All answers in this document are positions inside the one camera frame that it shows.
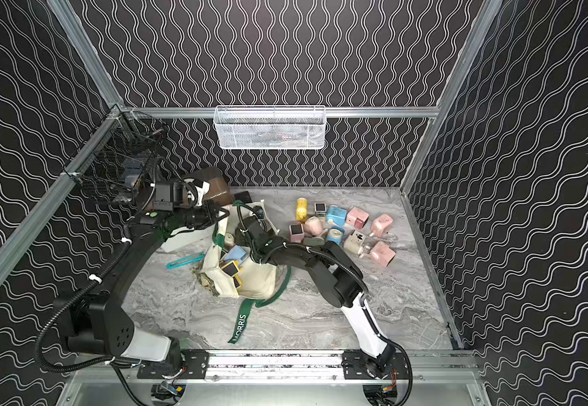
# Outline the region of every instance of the white wire basket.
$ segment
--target white wire basket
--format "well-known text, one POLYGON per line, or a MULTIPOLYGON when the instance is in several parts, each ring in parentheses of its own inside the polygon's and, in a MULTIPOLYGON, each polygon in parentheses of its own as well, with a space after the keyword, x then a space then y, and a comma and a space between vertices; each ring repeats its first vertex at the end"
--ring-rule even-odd
POLYGON ((217 106, 213 125, 224 150, 320 150, 325 106, 217 106))

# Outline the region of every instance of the teal hair clip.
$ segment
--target teal hair clip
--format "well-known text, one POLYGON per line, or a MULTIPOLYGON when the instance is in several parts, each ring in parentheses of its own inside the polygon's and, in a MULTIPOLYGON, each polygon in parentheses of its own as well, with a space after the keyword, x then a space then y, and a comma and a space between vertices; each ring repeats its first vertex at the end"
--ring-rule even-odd
POLYGON ((175 269, 175 268, 178 268, 183 265, 198 263, 199 261, 202 261, 204 259, 204 256, 205 256, 205 253, 202 251, 202 252, 199 252, 196 254, 185 256, 185 257, 178 259, 176 261, 172 261, 171 263, 167 264, 165 267, 168 269, 175 269))

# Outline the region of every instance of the yellow bottle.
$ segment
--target yellow bottle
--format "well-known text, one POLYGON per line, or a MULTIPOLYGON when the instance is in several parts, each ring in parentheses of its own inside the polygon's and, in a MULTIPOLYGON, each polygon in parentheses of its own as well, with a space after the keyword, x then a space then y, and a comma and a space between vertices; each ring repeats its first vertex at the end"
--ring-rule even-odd
POLYGON ((307 199, 300 198, 296 206, 296 220, 301 222, 307 217, 307 199))

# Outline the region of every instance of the pink object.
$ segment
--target pink object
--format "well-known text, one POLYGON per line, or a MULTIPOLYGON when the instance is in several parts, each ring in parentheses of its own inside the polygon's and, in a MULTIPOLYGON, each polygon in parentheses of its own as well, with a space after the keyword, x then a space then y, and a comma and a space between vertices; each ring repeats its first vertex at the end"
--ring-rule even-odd
POLYGON ((289 225, 289 241, 291 242, 303 242, 305 233, 303 233, 303 224, 293 223, 289 225))
POLYGON ((376 263, 382 266, 388 266, 391 260, 395 258, 395 251, 393 251, 388 244, 378 241, 378 243, 375 244, 375 247, 371 249, 369 256, 376 263))
POLYGON ((381 215, 373 221, 371 225, 371 233, 370 236, 378 236, 381 238, 384 234, 386 234, 390 229, 391 225, 393 225, 393 219, 389 215, 381 215))
POLYGON ((323 233, 323 222, 318 217, 310 217, 303 226, 305 231, 313 236, 319 236, 323 233))
POLYGON ((346 224, 360 230, 367 221, 369 221, 369 214, 357 207, 351 208, 346 216, 346 224))

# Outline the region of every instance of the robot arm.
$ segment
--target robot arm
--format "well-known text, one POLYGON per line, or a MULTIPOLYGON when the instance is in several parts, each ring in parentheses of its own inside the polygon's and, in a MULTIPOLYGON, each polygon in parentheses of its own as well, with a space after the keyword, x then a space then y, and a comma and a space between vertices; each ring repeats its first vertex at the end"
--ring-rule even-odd
MULTIPOLYGON (((56 319, 57 328, 67 349, 109 358, 150 361, 160 364, 157 369, 164 371, 166 376, 181 371, 178 341, 136 328, 120 308, 120 298, 124 297, 140 269, 174 230, 183 227, 186 232, 205 229, 229 215, 211 200, 196 201, 195 196, 196 203, 190 205, 180 200, 179 195, 179 188, 167 183, 153 200, 153 213, 156 214, 140 213, 129 223, 132 246, 113 264, 111 277, 103 278, 88 294, 73 301, 68 311, 60 309, 74 298, 60 296, 56 299, 55 309, 61 313, 56 319)), ((257 216, 241 218, 241 227, 250 242, 254 261, 291 265, 309 272, 323 298, 341 308, 355 330, 364 354, 357 367, 372 378, 389 377, 395 347, 375 322, 365 298, 367 288, 361 280, 363 274, 346 253, 334 242, 321 248, 309 248, 273 236, 263 229, 257 216)))

